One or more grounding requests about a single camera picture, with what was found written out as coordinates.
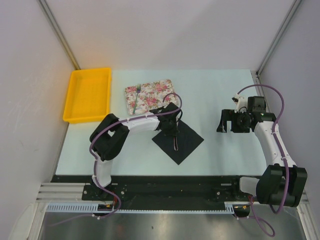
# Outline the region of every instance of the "fork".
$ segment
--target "fork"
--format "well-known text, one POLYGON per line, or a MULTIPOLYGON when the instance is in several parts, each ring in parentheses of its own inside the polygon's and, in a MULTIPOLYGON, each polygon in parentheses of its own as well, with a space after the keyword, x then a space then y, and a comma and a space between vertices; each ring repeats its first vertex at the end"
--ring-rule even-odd
POLYGON ((136 108, 137 108, 137 102, 138 102, 138 94, 141 92, 141 84, 138 84, 136 86, 136 97, 135 97, 135 102, 134 102, 134 108, 133 108, 133 114, 136 113, 136 108))

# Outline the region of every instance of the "white wall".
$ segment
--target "white wall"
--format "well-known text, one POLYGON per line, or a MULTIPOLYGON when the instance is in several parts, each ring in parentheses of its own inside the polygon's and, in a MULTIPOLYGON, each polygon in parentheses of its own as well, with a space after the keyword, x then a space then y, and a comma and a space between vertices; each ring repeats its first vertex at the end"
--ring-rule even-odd
POLYGON ((81 68, 256 70, 293 0, 48 0, 81 68))
MULTIPOLYGON (((292 159, 306 168, 307 196, 320 223, 320 1, 304 1, 292 25, 262 72, 261 81, 276 87, 285 100, 279 127, 292 159)), ((265 90, 270 108, 281 102, 265 90)))
POLYGON ((36 0, 0 7, 0 239, 49 180, 72 69, 36 0))

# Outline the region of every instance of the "yellow tray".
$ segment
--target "yellow tray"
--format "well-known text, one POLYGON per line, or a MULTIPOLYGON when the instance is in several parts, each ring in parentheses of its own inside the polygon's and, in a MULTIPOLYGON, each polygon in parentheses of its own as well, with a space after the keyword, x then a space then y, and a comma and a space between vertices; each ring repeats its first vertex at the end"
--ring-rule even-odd
POLYGON ((111 68, 71 73, 63 120, 71 124, 102 121, 110 111, 111 68))

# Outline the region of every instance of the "fork handle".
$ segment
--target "fork handle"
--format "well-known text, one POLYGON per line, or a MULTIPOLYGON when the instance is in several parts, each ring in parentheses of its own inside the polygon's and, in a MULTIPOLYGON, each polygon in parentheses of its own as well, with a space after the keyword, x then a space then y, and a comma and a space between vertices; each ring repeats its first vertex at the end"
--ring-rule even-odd
POLYGON ((137 100, 138 100, 138 92, 136 93, 135 102, 134 102, 134 108, 133 108, 133 114, 136 113, 136 107, 137 107, 137 100))

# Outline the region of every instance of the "metal beam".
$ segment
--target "metal beam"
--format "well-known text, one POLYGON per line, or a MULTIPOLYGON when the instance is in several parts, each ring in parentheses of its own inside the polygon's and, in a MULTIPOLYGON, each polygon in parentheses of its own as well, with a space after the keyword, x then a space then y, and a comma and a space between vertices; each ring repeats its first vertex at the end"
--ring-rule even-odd
POLYGON ((269 59, 271 58, 272 54, 274 53, 276 47, 278 46, 280 40, 284 36, 284 33, 288 29, 290 23, 292 22, 293 17, 295 16, 297 10, 302 5, 304 0, 295 0, 291 5, 289 12, 286 14, 281 27, 279 28, 278 32, 276 33, 274 39, 272 40, 271 46, 269 47, 268 51, 266 52, 259 68, 257 69, 257 75, 260 76, 263 72, 266 64, 268 63, 269 59))
POLYGON ((69 58, 70 62, 72 63, 73 67, 75 70, 80 70, 79 64, 65 38, 65 35, 63 34, 63 32, 61 31, 61 28, 59 27, 57 20, 54 16, 54 14, 52 13, 48 3, 46 0, 37 0, 44 15, 46 16, 49 24, 51 25, 56 37, 58 38, 59 42, 62 45, 62 48, 64 49, 67 57, 69 58))

